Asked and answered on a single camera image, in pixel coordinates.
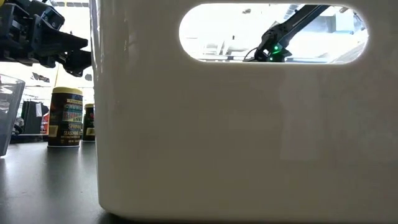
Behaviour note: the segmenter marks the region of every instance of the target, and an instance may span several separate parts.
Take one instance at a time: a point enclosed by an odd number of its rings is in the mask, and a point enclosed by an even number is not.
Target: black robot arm
[[[91,53],[81,50],[88,40],[60,32],[65,18],[46,1],[0,0],[0,62],[39,63],[54,68],[55,62],[75,77],[91,66]]]
[[[327,10],[327,5],[305,5],[281,24],[268,29],[261,37],[254,58],[246,62],[285,62],[292,54],[286,49],[290,40],[304,27]]]

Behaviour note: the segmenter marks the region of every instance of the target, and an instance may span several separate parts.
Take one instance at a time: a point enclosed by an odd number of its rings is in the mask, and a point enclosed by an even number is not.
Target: clear plastic cup
[[[0,74],[0,156],[7,153],[25,82]]]

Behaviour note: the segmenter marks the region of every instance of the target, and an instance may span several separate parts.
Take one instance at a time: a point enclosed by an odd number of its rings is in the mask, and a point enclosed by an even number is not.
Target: black cable
[[[253,50],[256,50],[256,49],[257,49],[257,47],[251,49],[251,50],[246,54],[246,56],[244,56],[243,60],[245,60],[245,59],[249,56],[249,54],[250,54]]]

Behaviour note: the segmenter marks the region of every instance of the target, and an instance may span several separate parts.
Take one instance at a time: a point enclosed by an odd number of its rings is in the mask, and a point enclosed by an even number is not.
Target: yellow label
[[[87,128],[86,135],[87,136],[95,136],[95,129],[94,128]]]
[[[57,137],[58,125],[49,126],[49,137]]]
[[[73,100],[73,99],[67,99],[67,103],[75,103],[79,105],[83,105],[83,102],[80,100]]]

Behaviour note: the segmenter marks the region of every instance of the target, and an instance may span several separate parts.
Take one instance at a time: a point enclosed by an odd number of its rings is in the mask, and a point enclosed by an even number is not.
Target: black countertop
[[[98,203],[95,144],[47,149],[10,145],[0,158],[0,223],[132,223]]]

